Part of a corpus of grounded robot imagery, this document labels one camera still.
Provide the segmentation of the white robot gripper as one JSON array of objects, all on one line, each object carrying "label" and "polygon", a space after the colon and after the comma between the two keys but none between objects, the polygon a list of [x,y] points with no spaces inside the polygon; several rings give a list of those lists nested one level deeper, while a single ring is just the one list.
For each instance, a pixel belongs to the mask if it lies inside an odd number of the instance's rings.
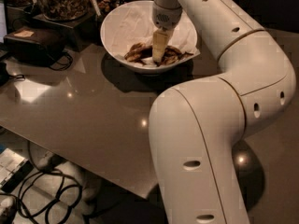
[{"label": "white robot gripper", "polygon": [[172,37],[173,29],[178,25],[182,14],[182,7],[164,8],[156,2],[152,5],[152,21],[159,28],[152,37],[152,60],[160,63],[165,49]]}]

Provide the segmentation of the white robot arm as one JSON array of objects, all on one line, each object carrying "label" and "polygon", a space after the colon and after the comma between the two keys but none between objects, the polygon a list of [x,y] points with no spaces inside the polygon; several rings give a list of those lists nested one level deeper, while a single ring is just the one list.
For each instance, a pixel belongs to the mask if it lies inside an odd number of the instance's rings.
[{"label": "white robot arm", "polygon": [[292,64],[233,0],[154,0],[153,20],[172,28],[187,13],[220,73],[161,93],[149,144],[169,224],[249,224],[232,147],[281,115],[292,100]]}]

